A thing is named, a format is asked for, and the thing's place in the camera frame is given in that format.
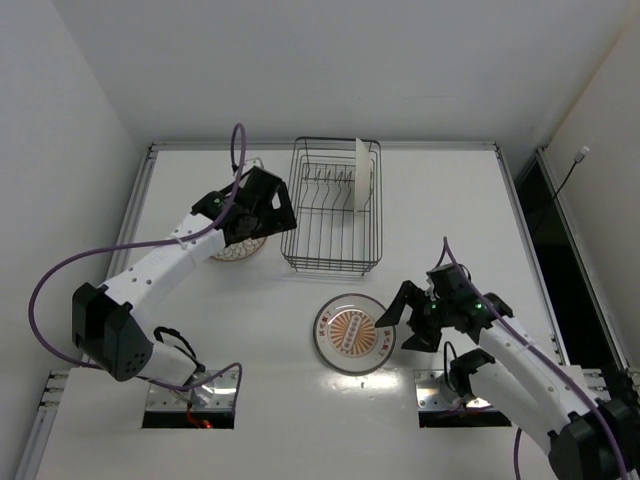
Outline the flower pattern plate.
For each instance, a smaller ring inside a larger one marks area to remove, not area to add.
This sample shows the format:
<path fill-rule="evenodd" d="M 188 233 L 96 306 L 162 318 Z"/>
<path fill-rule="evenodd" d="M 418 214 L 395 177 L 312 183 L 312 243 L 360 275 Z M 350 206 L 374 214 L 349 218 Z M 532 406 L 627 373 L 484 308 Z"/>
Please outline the flower pattern plate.
<path fill-rule="evenodd" d="M 370 196 L 370 160 L 367 145 L 355 139 L 354 212 L 363 212 Z"/>
<path fill-rule="evenodd" d="M 220 262 L 241 261 L 255 255 L 265 243 L 265 238 L 243 240 L 226 247 L 224 250 L 212 255 L 211 258 Z"/>

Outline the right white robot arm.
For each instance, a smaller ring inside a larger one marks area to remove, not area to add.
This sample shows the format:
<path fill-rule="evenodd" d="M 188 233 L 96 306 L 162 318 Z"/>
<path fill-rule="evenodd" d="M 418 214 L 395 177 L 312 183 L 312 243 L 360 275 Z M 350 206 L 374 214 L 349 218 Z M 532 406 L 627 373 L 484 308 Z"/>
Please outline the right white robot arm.
<path fill-rule="evenodd" d="M 512 309 L 493 293 L 480 294 L 453 264 L 427 274 L 423 290 L 404 281 L 377 320 L 395 326 L 405 309 L 412 331 L 405 350 L 433 353 L 445 328 L 475 344 L 449 361 L 445 387 L 461 403 L 481 398 L 525 432 L 559 479 L 622 479 L 639 468 L 639 408 L 623 398 L 602 399 L 580 386 L 541 352 Z"/>

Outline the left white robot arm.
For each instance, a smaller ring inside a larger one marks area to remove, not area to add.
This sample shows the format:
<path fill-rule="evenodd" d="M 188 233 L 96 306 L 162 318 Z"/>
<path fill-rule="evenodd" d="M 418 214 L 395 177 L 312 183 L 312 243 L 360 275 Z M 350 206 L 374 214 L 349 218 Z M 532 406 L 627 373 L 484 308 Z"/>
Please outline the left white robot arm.
<path fill-rule="evenodd" d="M 296 228 L 286 183 L 254 166 L 238 184 L 196 202 L 168 237 L 120 274 L 72 297 L 72 339 L 116 381 L 134 377 L 183 390 L 201 367 L 193 355 L 147 336 L 152 309 L 201 263 L 225 248 Z"/>

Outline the orange sunburst plate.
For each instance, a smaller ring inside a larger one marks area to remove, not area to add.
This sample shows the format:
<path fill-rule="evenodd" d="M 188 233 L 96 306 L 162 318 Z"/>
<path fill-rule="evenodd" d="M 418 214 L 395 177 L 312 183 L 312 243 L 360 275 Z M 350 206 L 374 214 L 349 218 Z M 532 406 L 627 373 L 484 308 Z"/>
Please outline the orange sunburst plate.
<path fill-rule="evenodd" d="M 331 298 L 313 323 L 313 344 L 320 359 L 350 376 L 366 375 L 384 366 L 396 345 L 394 326 L 376 326 L 384 313 L 378 300 L 364 294 Z"/>

